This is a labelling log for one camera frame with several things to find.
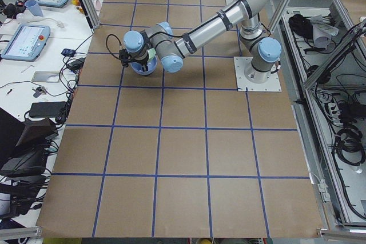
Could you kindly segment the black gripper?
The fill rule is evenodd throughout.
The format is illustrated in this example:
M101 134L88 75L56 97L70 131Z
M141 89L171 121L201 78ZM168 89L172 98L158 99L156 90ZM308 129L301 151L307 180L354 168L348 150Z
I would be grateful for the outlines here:
M142 67L148 67L148 60L149 60L149 56L140 56L140 57L135 57L135 62L137 62L138 64L140 64Z

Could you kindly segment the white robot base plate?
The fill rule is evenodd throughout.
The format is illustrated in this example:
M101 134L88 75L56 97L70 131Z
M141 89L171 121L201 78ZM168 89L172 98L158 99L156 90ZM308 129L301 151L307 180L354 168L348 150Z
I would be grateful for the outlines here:
M234 57L238 91L282 92L275 65L268 72L258 72L252 67L252 57Z

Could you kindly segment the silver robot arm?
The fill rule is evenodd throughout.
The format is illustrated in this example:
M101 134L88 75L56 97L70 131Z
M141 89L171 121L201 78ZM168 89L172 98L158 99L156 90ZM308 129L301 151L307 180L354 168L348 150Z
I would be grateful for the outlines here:
M165 71L175 73L182 68L184 58L238 23L241 24L242 42L252 50L252 42L263 37L257 16L267 2L268 0L232 0L208 20L183 35L173 35L167 22L142 31L128 31L123 37L124 48L119 52L119 59L124 67L138 63L141 70L147 72L150 59L157 57Z

